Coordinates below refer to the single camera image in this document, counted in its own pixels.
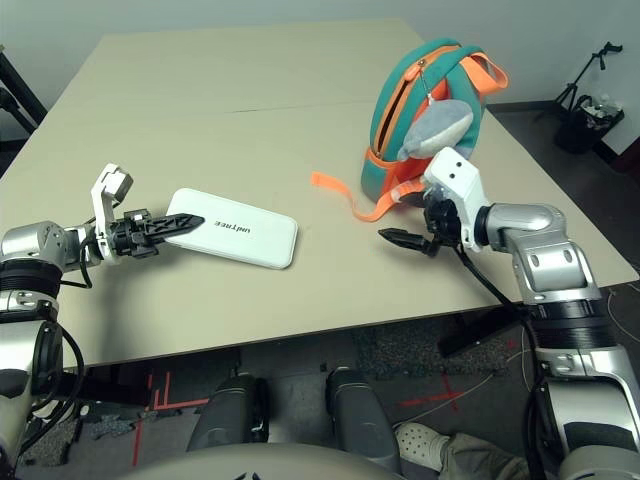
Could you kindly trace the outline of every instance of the person's leg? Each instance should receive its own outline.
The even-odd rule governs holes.
[[[396,430],[404,460],[440,472],[440,480],[527,480],[527,462],[495,445],[458,433],[440,435],[419,423]]]

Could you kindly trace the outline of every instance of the orange zipper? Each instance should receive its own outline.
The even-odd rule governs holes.
[[[436,58],[440,56],[440,54],[445,52],[450,52],[452,50],[456,50],[459,47],[457,46],[443,46],[437,48],[433,52],[428,53],[424,57],[420,58],[417,62],[413,63],[407,70],[405,70],[404,75],[391,96],[393,98],[392,102],[389,102],[387,108],[383,114],[383,120],[378,125],[378,131],[376,133],[376,138],[374,141],[375,155],[382,159],[385,150],[387,149],[387,144],[389,143],[389,139],[391,135],[388,133],[393,132],[393,129],[398,121],[398,117],[402,112],[402,108],[407,101],[407,97],[409,96],[409,92],[411,92],[411,86],[415,83],[418,76],[420,76],[426,68],[432,63]]]

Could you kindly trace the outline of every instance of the khaki pants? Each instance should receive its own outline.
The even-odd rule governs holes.
[[[440,480],[528,480],[525,459],[479,438],[458,433],[442,449]]]

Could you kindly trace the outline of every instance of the white wall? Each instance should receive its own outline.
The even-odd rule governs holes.
[[[424,39],[483,47],[511,77],[493,101],[515,102],[555,97],[591,48],[584,26],[601,21],[602,8],[599,0],[0,0],[0,43],[51,107],[105,33],[395,16]],[[24,136],[6,114],[0,130],[5,140]]]
[[[578,84],[578,95],[606,93],[622,104],[625,118],[604,137],[605,143],[620,154],[640,136],[640,2],[623,0],[618,4],[606,22],[599,25],[593,51],[599,51],[607,41],[622,44],[624,50],[607,54],[606,70],[601,71],[596,60]]]

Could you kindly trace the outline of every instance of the orange strap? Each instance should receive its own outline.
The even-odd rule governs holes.
[[[491,65],[495,78],[482,66],[484,62]],[[495,93],[509,85],[509,78],[504,70],[493,63],[484,53],[478,52],[465,57],[460,61],[460,64],[480,95]]]
[[[376,204],[376,208],[373,212],[367,215],[360,213],[356,209],[356,201],[351,194],[351,190],[349,190],[349,187],[337,178],[330,177],[329,175],[325,175],[320,172],[312,172],[311,185],[315,187],[328,188],[329,190],[334,190],[347,197],[347,199],[351,201],[351,210],[353,211],[353,215],[363,222],[375,222],[379,220],[395,204],[400,203],[400,199],[402,197],[409,193],[422,192],[424,190],[424,185],[420,182],[420,177],[401,183],[382,195]]]

